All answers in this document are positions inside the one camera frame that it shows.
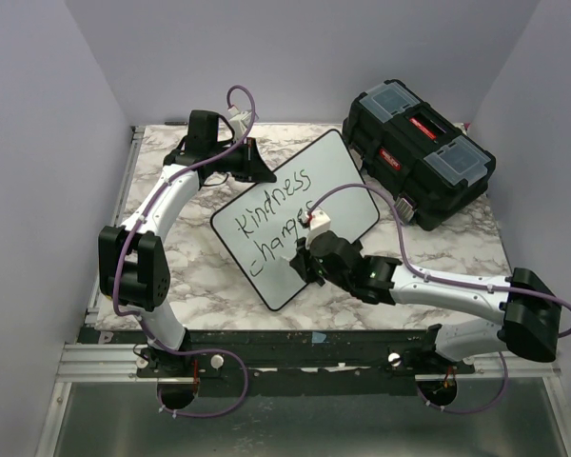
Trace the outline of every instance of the screw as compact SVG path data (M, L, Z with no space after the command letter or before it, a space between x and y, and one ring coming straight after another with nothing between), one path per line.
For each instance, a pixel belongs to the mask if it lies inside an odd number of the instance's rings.
M144 369L148 366L148 360L138 357L137 360L135 361L135 366L138 367L139 369Z
M397 352L391 352L387 356L387 361L392 367L398 367L402 363L402 357Z
M225 364L225 359L222 355L220 354L216 354L213 357L211 357L211 366L215 369L221 368L222 365Z

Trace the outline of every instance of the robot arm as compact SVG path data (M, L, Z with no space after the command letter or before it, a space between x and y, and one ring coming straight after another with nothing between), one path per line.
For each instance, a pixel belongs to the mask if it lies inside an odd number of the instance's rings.
M152 192L121 227L104 227L99 235L100 290L112 294L117 262L127 237L134 232L119 287L119 302L143 321L154 337L169 349L188 348L187 331L167 301L170 275L163 243L184 205L195 196L206 179L214 172L228 172L237 181L246 183L275 182L273 172L263 162L256 140L247 137L228 156L194 170L184 170L216 156L239 140L251 122L249 111L234 107L229 122L216 112L194 110L189 117L187 137L164 159L161 176ZM218 141L218 123L227 122L233 137ZM162 353L154 341L148 341L154 355L164 363L179 364L177 357Z
M302 223L309 233L298 240L290 265L307 283L329 281L369 304L429 305L477 316L470 322L428 330L433 351L446 361L506 349L536 362L555 360L561 307L500 291L515 286L553 295L532 271L516 268L511 277L472 277L419 267L411 271L396 258L363 256L362 244L338 237L320 209ZM431 277L478 288L432 282Z

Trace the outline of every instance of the lavender wall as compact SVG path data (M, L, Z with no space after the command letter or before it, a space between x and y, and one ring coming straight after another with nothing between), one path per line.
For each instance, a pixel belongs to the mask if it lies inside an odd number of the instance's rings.
M538 0L66 0L134 124L224 110L249 86L264 121L342 121L403 79L471 120Z
M511 263L571 301L571 0L541 1L471 134L497 156L490 198ZM571 403L571 337L560 350Z
M0 1L0 456L36 448L130 136L65 4Z

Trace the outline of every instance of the toolbox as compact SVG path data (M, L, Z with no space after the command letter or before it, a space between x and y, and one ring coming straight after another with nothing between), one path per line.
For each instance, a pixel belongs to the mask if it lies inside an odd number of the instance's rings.
M399 80L358 96L343 138L405 223L432 230L486 192L495 157Z

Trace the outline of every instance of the white marble tabletop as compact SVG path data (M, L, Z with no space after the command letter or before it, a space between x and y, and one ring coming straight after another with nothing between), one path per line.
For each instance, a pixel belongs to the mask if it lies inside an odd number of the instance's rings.
M274 169L332 125L260 124L257 138L263 158ZM135 167L125 214L131 215L154 186L167 155L186 128L146 128ZM220 182L213 176L206 184ZM370 185L379 184L367 175ZM280 311L269 310L232 260L209 225L211 214L249 185L229 179L203 188L185 206L165 241L171 271L168 300L177 318L191 329L382 329L426 328L471 319L467 314L425 306L367 305L326 284L307 286ZM363 238L363 253L400 257L395 223L387 205L377 199L381 220ZM509 272L497 224L482 196L431 232L406 227L404 238L411 260L422 267L473 275ZM116 316L111 302L100 296L96 328L137 329L131 318Z

